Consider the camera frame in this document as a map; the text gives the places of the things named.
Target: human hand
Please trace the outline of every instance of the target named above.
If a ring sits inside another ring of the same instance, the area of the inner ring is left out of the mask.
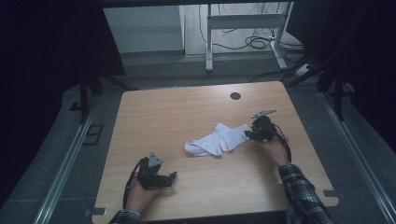
[[[285,136],[286,142],[289,142],[289,138]],[[276,165],[276,167],[280,167],[282,165],[290,164],[288,160],[288,153],[286,152],[285,147],[280,142],[280,140],[274,136],[271,141],[256,141],[264,154]]]
[[[160,193],[159,189],[143,189],[143,186],[135,178],[130,186],[128,200],[125,205],[126,210],[133,210],[137,213],[142,213],[154,198]]]

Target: wooden table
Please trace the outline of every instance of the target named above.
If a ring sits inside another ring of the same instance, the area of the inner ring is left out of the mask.
[[[233,100],[233,92],[241,94]],[[287,210],[289,202],[276,167],[253,141],[221,157],[193,157],[186,142],[213,132],[221,122],[230,128],[250,125],[250,116],[266,109],[273,123],[290,138],[293,163],[316,186],[326,206],[338,198],[303,124],[280,82],[128,91],[122,96],[96,208],[95,224],[108,221],[121,209],[125,183],[137,162],[150,152],[164,160],[160,175],[177,171],[174,185],[163,191],[142,220],[214,217]]]

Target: wall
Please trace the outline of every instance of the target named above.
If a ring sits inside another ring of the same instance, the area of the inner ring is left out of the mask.
[[[182,7],[105,8],[104,12],[119,53],[184,49]]]

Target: cloth fold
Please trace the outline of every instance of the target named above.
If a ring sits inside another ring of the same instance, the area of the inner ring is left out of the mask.
[[[222,123],[216,125],[213,133],[192,142],[186,143],[184,148],[194,156],[219,156],[223,151],[231,151],[246,142],[248,138],[244,131],[249,131],[244,124],[231,129]]]

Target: sleeve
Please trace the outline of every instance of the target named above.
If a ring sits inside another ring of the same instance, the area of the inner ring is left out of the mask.
[[[286,196],[290,201],[287,213],[290,223],[333,223],[326,207],[315,193],[315,186],[296,165],[278,168]]]
[[[111,219],[109,224],[137,224],[140,220],[140,214],[132,210],[120,210]]]

